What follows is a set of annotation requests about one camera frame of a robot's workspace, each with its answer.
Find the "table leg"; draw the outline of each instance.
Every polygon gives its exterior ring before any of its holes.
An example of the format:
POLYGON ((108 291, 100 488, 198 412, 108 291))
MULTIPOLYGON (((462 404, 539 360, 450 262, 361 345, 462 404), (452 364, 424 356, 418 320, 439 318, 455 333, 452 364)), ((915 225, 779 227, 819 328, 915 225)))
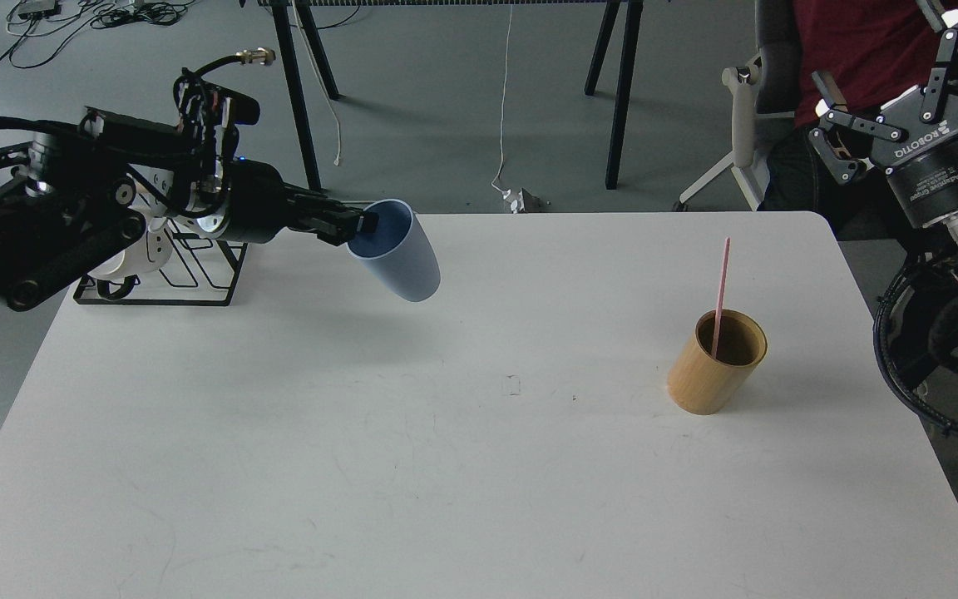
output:
POLYGON ((290 95, 290 107, 294 110, 294 126, 298 132, 298 145, 301 146, 301 162, 305 165, 305 180, 309 189, 319 190, 320 174, 316 167, 316 151, 313 149, 313 133, 309 130, 309 114, 305 111, 305 95, 301 91, 301 76, 298 73, 298 56, 294 51, 294 38, 290 35, 290 21, 286 17, 286 7, 271 5, 273 20, 276 22, 276 38, 283 58, 283 72, 286 76, 286 91, 290 95))
POLYGON ((338 100, 338 85, 335 85, 335 78, 331 76, 331 66, 328 64, 327 54, 323 52, 323 42, 320 41, 320 31, 313 20, 312 8, 308 4, 299 4, 298 16, 301 18, 301 31, 304 32, 305 39, 309 42, 309 50, 313 53, 313 60, 316 61, 316 71, 320 73, 320 79, 323 79, 323 88, 328 91, 329 98, 338 100))
POLYGON ((582 88, 583 94, 594 95, 597 88, 597 78, 601 75, 601 65, 605 64, 605 52, 609 49, 609 39, 612 38, 612 26, 615 25, 616 13, 620 11, 620 0, 605 3, 605 15, 601 17, 601 29, 597 32, 597 45, 594 46, 594 57, 590 60, 590 73, 586 75, 586 85, 582 88))
POLYGON ((623 33, 623 56, 620 58, 620 83, 615 92, 615 110, 612 113, 612 141, 609 144, 608 171, 605 189, 614 190, 620 178, 620 158, 623 156, 623 134, 627 128, 627 106, 630 103, 630 83, 635 73, 635 50, 638 49, 638 31, 642 24, 642 2, 627 3, 627 26, 623 33))

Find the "pink straw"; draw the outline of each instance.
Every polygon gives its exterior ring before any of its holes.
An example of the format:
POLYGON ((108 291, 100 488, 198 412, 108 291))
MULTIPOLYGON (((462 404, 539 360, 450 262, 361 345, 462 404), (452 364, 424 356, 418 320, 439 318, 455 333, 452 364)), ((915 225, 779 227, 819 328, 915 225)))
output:
POLYGON ((723 292, 727 289, 727 262, 730 261, 730 238, 723 243, 723 272, 719 274, 719 295, 715 299, 715 330, 712 331, 712 357, 719 346, 719 322, 723 319, 723 292))

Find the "office chair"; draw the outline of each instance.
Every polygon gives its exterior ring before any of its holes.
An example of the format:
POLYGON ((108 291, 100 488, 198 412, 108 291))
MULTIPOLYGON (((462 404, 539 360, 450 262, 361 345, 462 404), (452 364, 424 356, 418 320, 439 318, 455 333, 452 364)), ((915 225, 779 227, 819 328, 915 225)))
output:
POLYGON ((801 96, 801 43, 790 0, 756 0, 755 17, 756 56, 723 69, 723 84, 733 96, 730 152, 679 195, 672 205, 675 212, 685 212, 689 198, 728 170, 749 208, 756 210, 768 186, 768 152, 793 130, 801 96))

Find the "power strip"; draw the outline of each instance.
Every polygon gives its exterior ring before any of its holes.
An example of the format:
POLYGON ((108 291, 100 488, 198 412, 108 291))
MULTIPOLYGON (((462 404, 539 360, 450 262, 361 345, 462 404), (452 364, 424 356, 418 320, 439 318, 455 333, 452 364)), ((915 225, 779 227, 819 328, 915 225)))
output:
POLYGON ((38 20, 60 15, 62 5, 58 0, 24 0, 17 7, 17 16, 23 20, 38 20))

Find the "wooden cup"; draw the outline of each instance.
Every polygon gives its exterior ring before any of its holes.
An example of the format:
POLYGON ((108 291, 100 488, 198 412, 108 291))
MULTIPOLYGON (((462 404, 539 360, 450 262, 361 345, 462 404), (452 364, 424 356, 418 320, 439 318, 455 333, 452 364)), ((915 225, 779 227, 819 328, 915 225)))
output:
POLYGON ((718 356, 711 354, 715 311, 700 317, 689 341, 668 372, 668 392, 689 413, 717 413, 760 364, 768 338, 756 321, 734 310, 723 310, 718 356))

